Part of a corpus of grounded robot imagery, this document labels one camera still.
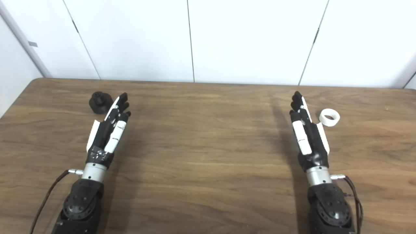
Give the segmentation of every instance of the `table surface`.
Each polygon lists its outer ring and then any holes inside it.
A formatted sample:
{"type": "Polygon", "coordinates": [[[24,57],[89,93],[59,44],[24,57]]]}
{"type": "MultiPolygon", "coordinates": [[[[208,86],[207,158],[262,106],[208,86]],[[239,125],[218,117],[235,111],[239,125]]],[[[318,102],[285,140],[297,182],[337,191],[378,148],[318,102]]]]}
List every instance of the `table surface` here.
{"type": "MultiPolygon", "coordinates": [[[[324,108],[341,115],[325,127],[330,172],[354,181],[362,233],[415,230],[414,90],[37,79],[0,119],[0,233],[28,233],[56,177],[84,168],[93,120],[104,118],[88,106],[97,90],[127,92],[132,112],[104,181],[100,234],[309,233],[296,90],[315,122],[324,108]]],[[[57,185],[36,234],[51,232],[77,178],[57,185]]]]}

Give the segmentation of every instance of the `white roll of tape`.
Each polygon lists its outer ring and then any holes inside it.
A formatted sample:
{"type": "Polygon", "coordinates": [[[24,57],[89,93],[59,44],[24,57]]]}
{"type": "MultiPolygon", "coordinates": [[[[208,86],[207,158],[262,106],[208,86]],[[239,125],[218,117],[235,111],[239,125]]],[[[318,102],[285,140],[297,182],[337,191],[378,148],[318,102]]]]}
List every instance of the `white roll of tape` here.
{"type": "Polygon", "coordinates": [[[338,114],[336,110],[323,109],[321,111],[321,115],[319,116],[319,120],[321,121],[323,125],[332,127],[338,123],[340,117],[341,116],[338,114]]]}

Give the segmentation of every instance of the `black cable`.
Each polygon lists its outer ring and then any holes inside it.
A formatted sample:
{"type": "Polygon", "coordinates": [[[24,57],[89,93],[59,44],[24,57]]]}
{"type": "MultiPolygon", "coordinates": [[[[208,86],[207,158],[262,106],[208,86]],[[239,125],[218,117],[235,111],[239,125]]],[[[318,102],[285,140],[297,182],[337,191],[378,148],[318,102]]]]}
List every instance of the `black cable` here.
{"type": "Polygon", "coordinates": [[[348,176],[345,176],[344,180],[351,187],[352,193],[354,194],[355,209],[356,209],[356,215],[357,215],[357,234],[360,234],[361,226],[362,226],[363,219],[364,219],[363,206],[361,205],[360,199],[358,199],[358,195],[355,190],[355,186],[352,183],[352,180],[348,176]]]}
{"type": "Polygon", "coordinates": [[[69,171],[68,171],[68,170],[64,171],[64,172],[63,172],[60,176],[58,176],[58,178],[56,178],[55,182],[53,182],[52,186],[49,188],[49,191],[46,193],[46,196],[45,196],[45,198],[43,199],[43,202],[42,202],[42,204],[40,205],[39,210],[38,210],[38,211],[37,211],[37,213],[36,213],[36,216],[35,216],[35,219],[33,220],[32,227],[30,228],[30,232],[29,232],[29,234],[33,234],[33,231],[35,230],[35,226],[36,226],[37,219],[39,218],[39,215],[40,215],[40,213],[42,212],[43,207],[45,206],[46,201],[48,200],[49,195],[51,194],[51,192],[52,192],[53,188],[55,187],[55,185],[56,185],[56,184],[57,184],[60,180],[62,180],[62,179],[63,179],[66,175],[68,175],[68,174],[69,174],[69,171]]]}

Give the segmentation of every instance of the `white wall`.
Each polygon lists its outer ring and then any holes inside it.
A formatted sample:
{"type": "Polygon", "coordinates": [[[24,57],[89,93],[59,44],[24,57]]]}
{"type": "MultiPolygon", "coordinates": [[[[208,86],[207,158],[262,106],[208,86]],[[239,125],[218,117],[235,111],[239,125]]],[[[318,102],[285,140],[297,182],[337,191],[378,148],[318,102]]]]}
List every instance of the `white wall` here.
{"type": "Polygon", "coordinates": [[[0,11],[45,76],[99,79],[62,0],[0,0],[0,11]]]}
{"type": "Polygon", "coordinates": [[[196,82],[297,85],[327,0],[189,0],[196,82]]]}
{"type": "Polygon", "coordinates": [[[0,117],[29,82],[38,77],[39,70],[0,17],[0,117]]]}
{"type": "Polygon", "coordinates": [[[193,82],[186,0],[65,0],[102,79],[193,82]]]}
{"type": "Polygon", "coordinates": [[[403,88],[416,71],[416,1],[330,0],[301,85],[403,88]]]}

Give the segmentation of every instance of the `cable connector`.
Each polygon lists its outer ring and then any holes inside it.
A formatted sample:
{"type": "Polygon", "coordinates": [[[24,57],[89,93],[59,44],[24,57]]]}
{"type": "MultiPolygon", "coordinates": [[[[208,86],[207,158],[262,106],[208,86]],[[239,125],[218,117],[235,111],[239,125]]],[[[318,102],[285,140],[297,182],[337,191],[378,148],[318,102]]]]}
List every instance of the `cable connector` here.
{"type": "Polygon", "coordinates": [[[82,175],[84,173],[84,171],[80,169],[69,169],[68,172],[77,175],[82,175]]]}
{"type": "Polygon", "coordinates": [[[332,180],[337,180],[337,179],[343,179],[345,178],[345,175],[339,174],[339,175],[331,175],[331,179],[332,180]]]}

